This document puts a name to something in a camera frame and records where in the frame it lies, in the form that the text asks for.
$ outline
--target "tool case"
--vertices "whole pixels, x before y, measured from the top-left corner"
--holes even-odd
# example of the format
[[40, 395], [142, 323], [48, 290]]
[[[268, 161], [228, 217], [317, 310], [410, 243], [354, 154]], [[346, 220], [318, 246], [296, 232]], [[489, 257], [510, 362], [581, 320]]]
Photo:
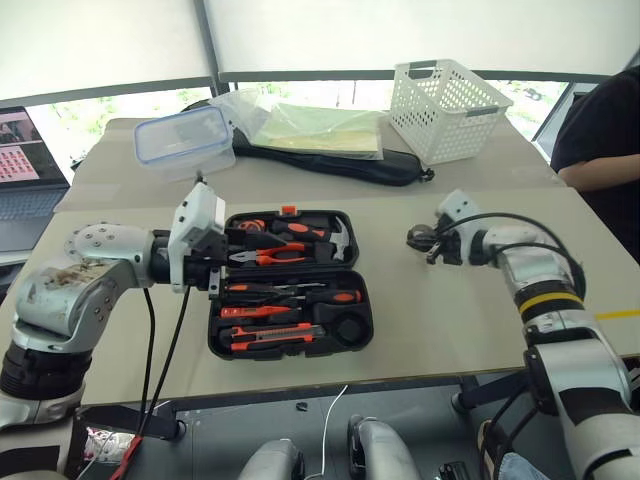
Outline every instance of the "tool case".
[[[356, 351], [369, 343], [371, 305], [364, 279], [352, 270], [358, 245], [344, 212], [283, 207], [243, 213], [227, 220], [226, 230], [234, 229], [257, 232], [279, 246], [256, 250], [252, 242], [252, 250], [236, 240], [242, 236], [229, 235], [226, 278], [209, 315], [208, 344], [215, 355], [278, 360]], [[346, 243], [339, 235], [343, 229]], [[342, 255], [332, 235], [344, 245]]]

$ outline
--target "hammer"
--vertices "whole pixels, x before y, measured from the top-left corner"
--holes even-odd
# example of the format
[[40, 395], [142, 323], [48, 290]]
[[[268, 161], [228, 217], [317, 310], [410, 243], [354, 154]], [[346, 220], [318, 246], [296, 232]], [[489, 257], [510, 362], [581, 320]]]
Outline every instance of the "hammer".
[[275, 220], [271, 224], [271, 231], [273, 233], [290, 233], [296, 240], [331, 242], [336, 246], [336, 253], [333, 255], [333, 259], [344, 260], [344, 249], [349, 246], [349, 231], [347, 230], [347, 226], [338, 217], [336, 217], [336, 222], [338, 222], [340, 226], [339, 232], [309, 227], [301, 223], [287, 223], [282, 220]]

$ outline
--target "white plastic basket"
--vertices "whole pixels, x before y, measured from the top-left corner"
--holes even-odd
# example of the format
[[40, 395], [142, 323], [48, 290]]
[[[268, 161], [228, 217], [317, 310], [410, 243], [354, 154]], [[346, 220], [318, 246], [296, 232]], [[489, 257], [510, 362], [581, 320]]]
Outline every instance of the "white plastic basket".
[[424, 164], [477, 155], [511, 105], [454, 60], [396, 65], [391, 124]]

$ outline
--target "black shirt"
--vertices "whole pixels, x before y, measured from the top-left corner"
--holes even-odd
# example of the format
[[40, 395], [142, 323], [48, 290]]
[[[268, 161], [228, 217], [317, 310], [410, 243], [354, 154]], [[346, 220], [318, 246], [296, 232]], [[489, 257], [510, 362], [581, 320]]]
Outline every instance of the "black shirt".
[[[606, 80], [574, 103], [551, 156], [557, 172], [578, 162], [640, 153], [640, 66]], [[640, 263], [640, 180], [582, 198]]]

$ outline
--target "pliers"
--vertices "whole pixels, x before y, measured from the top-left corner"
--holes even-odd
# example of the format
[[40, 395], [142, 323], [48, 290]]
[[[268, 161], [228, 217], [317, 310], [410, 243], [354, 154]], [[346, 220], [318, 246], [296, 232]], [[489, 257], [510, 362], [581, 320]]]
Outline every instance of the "pliers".
[[304, 243], [291, 242], [282, 247], [254, 250], [250, 252], [240, 252], [229, 256], [229, 260], [234, 262], [256, 262], [260, 266], [272, 265], [274, 263], [296, 263], [310, 260], [307, 257], [295, 258], [274, 258], [272, 255], [280, 252], [304, 252], [307, 246]]

